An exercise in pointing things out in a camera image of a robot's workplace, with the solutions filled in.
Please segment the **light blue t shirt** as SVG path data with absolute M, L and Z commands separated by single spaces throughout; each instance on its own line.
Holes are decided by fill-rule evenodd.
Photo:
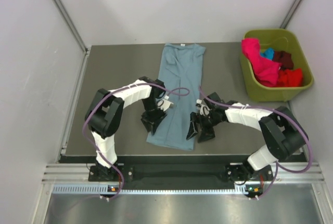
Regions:
M 190 127 L 190 114 L 197 110 L 200 97 L 203 56 L 206 48 L 198 44 L 165 44 L 162 51 L 158 79 L 166 89 L 173 106 L 155 134 L 147 136 L 147 142 L 160 147 L 191 151 L 194 138 L 186 139 Z

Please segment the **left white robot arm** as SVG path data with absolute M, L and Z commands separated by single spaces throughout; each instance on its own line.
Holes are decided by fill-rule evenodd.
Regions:
M 119 89 L 97 91 L 84 123 L 84 128 L 88 128 L 92 133 L 97 153 L 96 164 L 90 169 L 89 181 L 113 181 L 121 178 L 115 166 L 117 155 L 114 138 L 123 110 L 141 101 L 145 109 L 141 122 L 145 129 L 154 135 L 169 108 L 162 99 L 164 95 L 164 82 L 146 76 Z

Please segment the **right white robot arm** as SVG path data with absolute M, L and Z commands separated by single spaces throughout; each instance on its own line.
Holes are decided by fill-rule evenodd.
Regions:
M 217 93 L 196 102 L 190 114 L 186 138 L 198 136 L 199 142 L 215 137 L 214 127 L 222 122 L 240 124 L 260 131 L 265 144 L 239 165 L 242 180 L 255 180 L 262 170 L 293 155 L 309 138 L 287 107 L 266 109 L 237 101 L 224 102 Z

